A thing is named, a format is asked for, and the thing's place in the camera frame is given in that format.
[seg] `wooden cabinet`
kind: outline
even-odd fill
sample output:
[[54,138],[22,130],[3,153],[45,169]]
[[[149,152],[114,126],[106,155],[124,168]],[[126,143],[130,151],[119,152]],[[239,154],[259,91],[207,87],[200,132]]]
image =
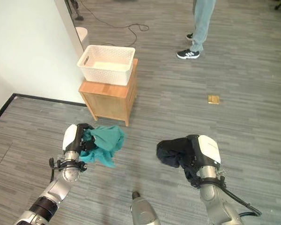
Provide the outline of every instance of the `wooden cabinet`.
[[129,116],[137,94],[137,63],[138,60],[134,59],[127,86],[83,81],[79,92],[94,120],[106,117],[123,120],[129,126]]

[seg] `jeans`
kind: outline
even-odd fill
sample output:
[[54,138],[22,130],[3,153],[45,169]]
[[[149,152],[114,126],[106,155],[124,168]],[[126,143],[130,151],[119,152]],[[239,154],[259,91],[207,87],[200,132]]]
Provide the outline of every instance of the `jeans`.
[[206,41],[208,27],[216,0],[193,0],[192,13],[194,15],[195,31],[193,33],[191,51],[201,52]]

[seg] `black sneaker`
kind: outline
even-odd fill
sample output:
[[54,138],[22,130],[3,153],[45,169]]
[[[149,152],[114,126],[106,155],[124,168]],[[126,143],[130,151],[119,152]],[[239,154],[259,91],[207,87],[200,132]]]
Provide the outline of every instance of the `black sneaker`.
[[186,39],[187,39],[187,40],[192,41],[192,40],[193,40],[193,38],[192,38],[192,37],[193,37],[193,33],[191,33],[191,34],[187,34],[187,35],[186,35]]
[[190,49],[186,49],[180,52],[177,52],[177,57],[181,59],[196,59],[200,56],[200,52],[192,52]]

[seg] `white basket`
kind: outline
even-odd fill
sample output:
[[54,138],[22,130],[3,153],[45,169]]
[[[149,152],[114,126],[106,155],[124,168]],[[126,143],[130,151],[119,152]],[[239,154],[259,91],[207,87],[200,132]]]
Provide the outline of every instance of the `white basket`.
[[87,81],[126,86],[132,72],[134,53],[134,48],[89,45],[77,66]]

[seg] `black cable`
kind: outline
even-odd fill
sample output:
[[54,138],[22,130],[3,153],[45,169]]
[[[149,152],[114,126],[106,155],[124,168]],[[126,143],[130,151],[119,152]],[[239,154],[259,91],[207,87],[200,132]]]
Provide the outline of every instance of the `black cable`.
[[252,217],[258,217],[254,212],[243,212],[239,214],[240,217],[246,217],[246,216],[252,216]]
[[50,179],[50,183],[54,180],[54,170],[52,169],[51,171],[51,179]]
[[[109,24],[109,23],[107,23],[107,22],[105,22],[105,21],[99,19],[89,8],[87,8],[87,7],[83,4],[82,0],[79,0],[79,2],[80,2],[80,3],[83,5],[83,7],[85,7],[85,9],[86,9],[87,11],[89,11],[89,12],[93,15],[93,17],[94,17],[96,20],[98,20],[99,22],[104,23],[105,25],[110,26],[110,27],[113,27],[113,28],[119,28],[119,29],[128,28],[128,29],[134,34],[135,39],[134,39],[134,41],[132,42],[132,44],[127,45],[127,46],[124,46],[124,47],[131,47],[131,46],[133,46],[133,45],[135,44],[135,42],[137,41],[137,35],[136,35],[136,33],[132,30],[132,27],[133,27],[133,26],[138,26],[140,31],[147,31],[147,30],[150,29],[150,27],[149,27],[148,25],[140,24],[140,23],[133,23],[133,24],[130,24],[130,25],[127,25],[127,26],[124,26],[124,27],[113,26],[113,25],[111,25],[111,24]],[[104,43],[104,44],[101,44],[101,45],[112,45],[112,46],[117,46],[117,45],[112,44],[112,43]]]
[[249,210],[251,210],[252,212],[244,212],[239,214],[239,216],[243,217],[243,216],[256,216],[256,217],[260,217],[262,215],[262,212],[260,212],[258,209],[254,208],[253,206],[251,206],[249,203],[246,203],[245,201],[243,201],[242,199],[240,199],[239,197],[237,197],[235,194],[233,194],[232,192],[230,192],[227,189],[223,189],[221,188],[223,192],[225,192],[229,197],[231,197],[232,199],[234,199],[235,201],[237,201],[239,204],[245,206],[246,208],[248,208]]
[[258,209],[254,208],[249,203],[246,203],[244,200],[242,200],[241,198],[237,197],[231,191],[227,190],[226,189],[226,185],[224,183],[224,180],[225,179],[223,179],[222,182],[215,182],[214,180],[205,180],[205,181],[201,182],[201,185],[202,184],[213,184],[213,185],[218,186],[226,195],[228,195],[229,197],[234,199],[236,202],[238,202],[239,204],[245,206],[246,208],[248,208],[249,210],[252,211],[252,212],[240,213],[239,214],[240,217],[244,217],[244,216],[260,217],[262,215],[262,212],[260,212]]

